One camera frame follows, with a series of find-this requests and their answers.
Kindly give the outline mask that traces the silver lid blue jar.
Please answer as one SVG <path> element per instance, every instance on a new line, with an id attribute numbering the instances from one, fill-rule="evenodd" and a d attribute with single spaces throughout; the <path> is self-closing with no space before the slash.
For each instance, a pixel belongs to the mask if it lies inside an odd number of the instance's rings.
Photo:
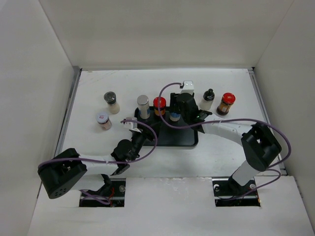
<path id="1" fill-rule="evenodd" d="M 139 115 L 142 119 L 148 119 L 150 117 L 150 105 L 149 98 L 146 95 L 140 95 L 137 98 Z"/>

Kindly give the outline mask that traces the black cap white bottle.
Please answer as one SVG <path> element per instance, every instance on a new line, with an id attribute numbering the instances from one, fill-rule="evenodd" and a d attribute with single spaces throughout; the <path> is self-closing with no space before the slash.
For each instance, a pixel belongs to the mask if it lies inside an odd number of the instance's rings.
<path id="1" fill-rule="evenodd" d="M 202 110 L 210 110 L 212 103 L 215 98 L 215 93 L 213 89 L 208 89 L 207 91 L 204 92 L 203 97 L 200 102 L 200 109 Z"/>

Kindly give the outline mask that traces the red lid jar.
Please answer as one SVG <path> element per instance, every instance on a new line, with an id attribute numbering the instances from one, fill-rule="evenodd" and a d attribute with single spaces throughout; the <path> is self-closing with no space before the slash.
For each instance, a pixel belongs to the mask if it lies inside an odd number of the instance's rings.
<path id="1" fill-rule="evenodd" d="M 221 102 L 217 107 L 217 113 L 225 116 L 229 113 L 231 106 L 234 104 L 236 97 L 234 94 L 227 92 L 222 95 Z"/>
<path id="2" fill-rule="evenodd" d="M 156 97 L 153 101 L 154 114 L 156 117 L 165 116 L 166 99 L 164 97 Z"/>

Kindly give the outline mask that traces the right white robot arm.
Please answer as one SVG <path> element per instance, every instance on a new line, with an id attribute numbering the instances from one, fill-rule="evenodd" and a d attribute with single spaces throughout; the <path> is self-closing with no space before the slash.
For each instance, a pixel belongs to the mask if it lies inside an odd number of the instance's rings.
<path id="1" fill-rule="evenodd" d="M 241 194 L 249 181 L 266 171 L 282 151 L 266 124 L 259 121 L 253 125 L 221 121 L 211 112 L 200 110 L 189 93 L 171 93 L 170 110 L 180 114 L 190 129 L 231 140 L 243 148 L 246 160 L 228 180 L 228 189 L 233 194 Z"/>

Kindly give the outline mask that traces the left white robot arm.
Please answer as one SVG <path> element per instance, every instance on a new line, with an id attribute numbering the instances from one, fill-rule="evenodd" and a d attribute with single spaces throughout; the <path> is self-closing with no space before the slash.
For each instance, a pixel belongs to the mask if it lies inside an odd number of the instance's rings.
<path id="1" fill-rule="evenodd" d="M 120 140 L 110 155 L 81 156 L 76 149 L 68 148 L 53 159 L 39 164 L 37 173 L 50 199 L 76 189 L 83 176 L 92 175 L 101 175 L 103 179 L 94 183 L 94 190 L 85 187 L 79 188 L 79 191 L 91 197 L 107 195 L 112 185 L 110 177 L 122 174 L 132 163 L 143 160 L 139 153 L 146 141 L 158 144 L 161 122 L 146 124 L 126 118 L 121 123 L 132 133 L 132 137 Z"/>

